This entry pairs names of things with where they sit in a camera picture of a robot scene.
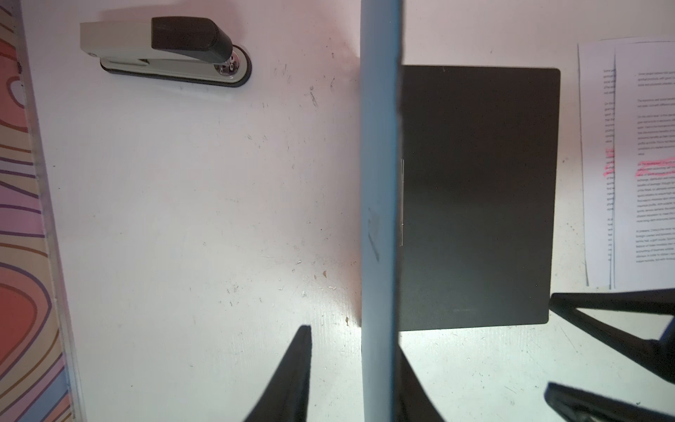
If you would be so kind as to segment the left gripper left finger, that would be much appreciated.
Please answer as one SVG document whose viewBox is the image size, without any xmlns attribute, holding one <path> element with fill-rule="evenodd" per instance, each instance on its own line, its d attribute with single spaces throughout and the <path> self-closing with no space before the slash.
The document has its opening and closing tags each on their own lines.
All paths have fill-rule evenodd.
<svg viewBox="0 0 675 422">
<path fill-rule="evenodd" d="M 301 325 L 246 422 L 304 422 L 309 406 L 312 336 Z"/>
</svg>

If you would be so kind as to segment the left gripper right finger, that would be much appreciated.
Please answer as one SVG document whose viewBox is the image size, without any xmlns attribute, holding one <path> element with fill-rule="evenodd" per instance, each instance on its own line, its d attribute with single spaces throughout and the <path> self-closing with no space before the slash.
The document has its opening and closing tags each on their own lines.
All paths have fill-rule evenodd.
<svg viewBox="0 0 675 422">
<path fill-rule="evenodd" d="M 400 347 L 398 365 L 397 421 L 444 422 Z"/>
</svg>

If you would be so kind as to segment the printed paper sheet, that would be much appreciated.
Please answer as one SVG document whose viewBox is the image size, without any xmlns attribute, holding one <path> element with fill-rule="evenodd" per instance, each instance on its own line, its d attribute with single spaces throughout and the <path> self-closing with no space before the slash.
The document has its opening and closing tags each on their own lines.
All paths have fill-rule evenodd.
<svg viewBox="0 0 675 422">
<path fill-rule="evenodd" d="M 615 49 L 615 288 L 674 285 L 674 44 Z"/>
<path fill-rule="evenodd" d="M 613 285 L 613 112 L 618 40 L 578 46 L 587 284 Z"/>
</svg>

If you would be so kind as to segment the blue folder black inside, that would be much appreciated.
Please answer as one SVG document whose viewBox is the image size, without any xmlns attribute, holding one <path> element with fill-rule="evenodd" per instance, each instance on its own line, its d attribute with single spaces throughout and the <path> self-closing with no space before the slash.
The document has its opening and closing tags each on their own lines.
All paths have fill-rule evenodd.
<svg viewBox="0 0 675 422">
<path fill-rule="evenodd" d="M 548 322 L 561 73 L 406 65 L 360 7 L 364 414 L 397 421 L 399 334 Z"/>
</svg>

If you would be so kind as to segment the grey black stapler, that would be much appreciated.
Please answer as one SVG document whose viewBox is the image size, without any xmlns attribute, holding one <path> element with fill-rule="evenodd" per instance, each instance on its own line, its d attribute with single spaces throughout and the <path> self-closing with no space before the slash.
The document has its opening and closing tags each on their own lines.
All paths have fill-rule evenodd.
<svg viewBox="0 0 675 422">
<path fill-rule="evenodd" d="M 206 18 L 85 22 L 80 47 L 117 75 L 226 88 L 240 87 L 252 75 L 248 53 Z"/>
</svg>

